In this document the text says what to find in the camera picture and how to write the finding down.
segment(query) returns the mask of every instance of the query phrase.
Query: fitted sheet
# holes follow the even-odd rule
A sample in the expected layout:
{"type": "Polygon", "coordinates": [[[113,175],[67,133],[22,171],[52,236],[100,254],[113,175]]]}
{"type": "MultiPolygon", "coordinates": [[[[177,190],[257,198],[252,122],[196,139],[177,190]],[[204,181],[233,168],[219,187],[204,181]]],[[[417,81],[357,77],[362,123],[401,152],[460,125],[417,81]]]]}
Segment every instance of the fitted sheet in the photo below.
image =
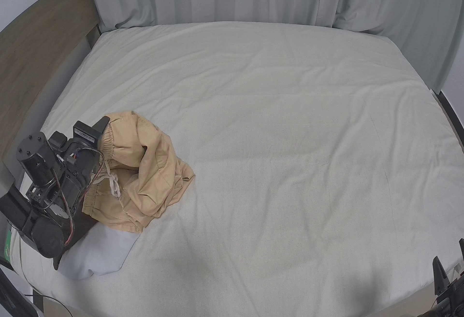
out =
{"type": "Polygon", "coordinates": [[[39,292],[94,316],[359,316],[460,258],[464,154],[386,38],[213,22],[103,34],[43,131],[134,110],[196,174],[113,274],[73,281],[12,239],[39,292]]]}

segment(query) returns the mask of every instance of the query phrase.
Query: wooden headboard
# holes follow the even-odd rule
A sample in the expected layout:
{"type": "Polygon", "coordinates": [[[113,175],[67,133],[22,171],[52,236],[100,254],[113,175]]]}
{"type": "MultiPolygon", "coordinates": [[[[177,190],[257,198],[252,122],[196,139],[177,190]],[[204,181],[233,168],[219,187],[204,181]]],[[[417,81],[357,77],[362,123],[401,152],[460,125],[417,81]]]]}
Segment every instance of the wooden headboard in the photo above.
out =
{"type": "Polygon", "coordinates": [[[39,0],[0,32],[0,157],[32,103],[73,49],[100,22],[93,0],[39,0]]]}

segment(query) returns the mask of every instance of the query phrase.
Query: khaki clothing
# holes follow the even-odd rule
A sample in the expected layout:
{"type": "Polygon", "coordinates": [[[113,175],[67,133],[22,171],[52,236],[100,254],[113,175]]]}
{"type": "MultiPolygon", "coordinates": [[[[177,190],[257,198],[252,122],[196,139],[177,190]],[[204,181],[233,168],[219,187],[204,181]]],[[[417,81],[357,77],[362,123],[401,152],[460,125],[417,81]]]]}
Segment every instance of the khaki clothing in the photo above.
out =
{"type": "Polygon", "coordinates": [[[107,116],[100,150],[117,175],[121,197],[114,197],[110,181],[103,179],[90,187],[82,211],[109,227],[142,232],[181,199],[195,175],[177,158],[169,136],[147,119],[133,111],[107,116]]]}

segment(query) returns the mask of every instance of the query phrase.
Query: white drawstring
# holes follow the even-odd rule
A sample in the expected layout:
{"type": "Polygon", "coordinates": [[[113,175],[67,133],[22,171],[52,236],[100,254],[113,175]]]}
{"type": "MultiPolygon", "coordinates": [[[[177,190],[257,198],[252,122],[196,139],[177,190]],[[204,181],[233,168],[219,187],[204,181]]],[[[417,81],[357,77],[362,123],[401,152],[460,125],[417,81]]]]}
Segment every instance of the white drawstring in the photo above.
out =
{"type": "Polygon", "coordinates": [[[117,175],[112,174],[109,171],[109,166],[106,160],[105,160],[105,167],[106,167],[106,173],[101,172],[100,176],[95,179],[93,184],[100,183],[103,179],[108,178],[109,188],[111,189],[111,195],[116,197],[119,200],[121,198],[121,190],[119,189],[119,184],[117,182],[117,175]]]}

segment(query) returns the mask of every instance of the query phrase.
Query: green tag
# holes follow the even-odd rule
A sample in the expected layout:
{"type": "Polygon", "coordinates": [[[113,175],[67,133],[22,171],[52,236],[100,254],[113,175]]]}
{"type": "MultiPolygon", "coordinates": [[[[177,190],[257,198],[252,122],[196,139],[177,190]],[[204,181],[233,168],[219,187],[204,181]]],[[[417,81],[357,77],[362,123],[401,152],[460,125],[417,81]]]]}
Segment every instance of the green tag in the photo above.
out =
{"type": "Polygon", "coordinates": [[[11,231],[8,231],[7,240],[5,241],[5,249],[3,250],[3,257],[11,264],[11,261],[10,261],[10,242],[11,242],[11,231]]]}

